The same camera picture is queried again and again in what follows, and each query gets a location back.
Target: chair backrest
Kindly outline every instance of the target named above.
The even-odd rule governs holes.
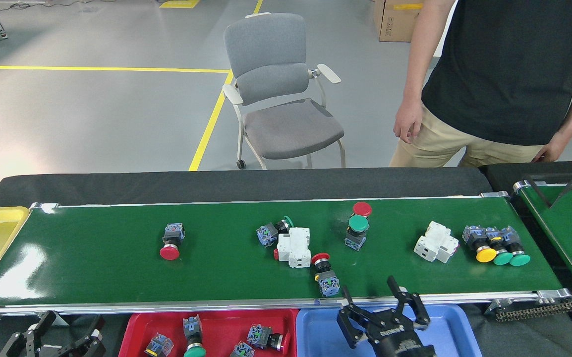
[[[308,88],[306,25],[298,14],[262,14],[225,30],[243,106]]]

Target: yellow tape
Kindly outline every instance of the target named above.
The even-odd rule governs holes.
[[[394,10],[420,10],[422,4],[398,4],[394,5]]]
[[[162,9],[193,9],[200,0],[171,0],[159,6]]]
[[[229,75],[227,75],[227,79],[225,80],[225,84],[231,84],[233,80],[233,72],[229,70]],[[198,149],[196,149],[195,155],[193,155],[193,160],[191,160],[191,165],[189,165],[189,171],[198,171],[198,167],[200,166],[200,161],[202,161],[202,156],[205,153],[205,149],[207,149],[207,144],[209,144],[209,138],[211,138],[211,133],[213,133],[213,128],[216,126],[216,122],[218,122],[218,116],[220,115],[220,111],[222,111],[222,105],[225,103],[225,93],[220,91],[220,96],[218,97],[218,101],[216,101],[216,106],[213,108],[211,112],[211,118],[209,118],[209,122],[207,123],[207,128],[205,128],[205,132],[202,133],[202,138],[200,139],[200,144],[198,144]]]
[[[25,70],[116,70],[130,72],[184,72],[184,73],[229,73],[228,69],[208,68],[153,68],[153,67],[47,67],[38,65],[0,65],[0,69]]]
[[[262,7],[262,1],[263,0],[258,0],[257,5],[255,6],[255,11],[253,11],[253,13],[259,13],[259,8]]]

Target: concrete floor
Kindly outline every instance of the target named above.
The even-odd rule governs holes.
[[[237,170],[237,120],[228,102],[215,115],[204,154],[198,151],[209,119],[218,113],[226,73],[134,68],[229,69],[223,31],[257,4],[202,0],[194,9],[160,9],[154,0],[95,0],[0,13],[9,35],[0,40],[0,65],[45,67],[0,69],[0,180],[28,174],[182,171],[192,161],[198,170]],[[0,9],[10,5],[0,2]],[[369,0],[261,2],[261,12],[304,16],[309,67],[326,63],[342,78],[338,85],[326,82],[325,90],[329,111],[345,128],[348,167],[387,166],[397,142],[393,117],[409,44],[377,41],[373,10]],[[318,91],[311,85],[304,95],[317,99]],[[248,169],[259,169],[247,147],[244,151]],[[572,160],[572,142],[561,160]],[[267,165],[301,168],[306,160]],[[313,154],[314,167],[339,165],[336,145]]]

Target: chair seat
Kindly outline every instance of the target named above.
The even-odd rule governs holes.
[[[247,113],[244,129],[257,154],[271,160],[310,154],[343,137],[339,122],[310,98]]]

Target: cardboard box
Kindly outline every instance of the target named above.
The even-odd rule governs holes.
[[[376,0],[374,24],[379,41],[410,42],[422,0]]]

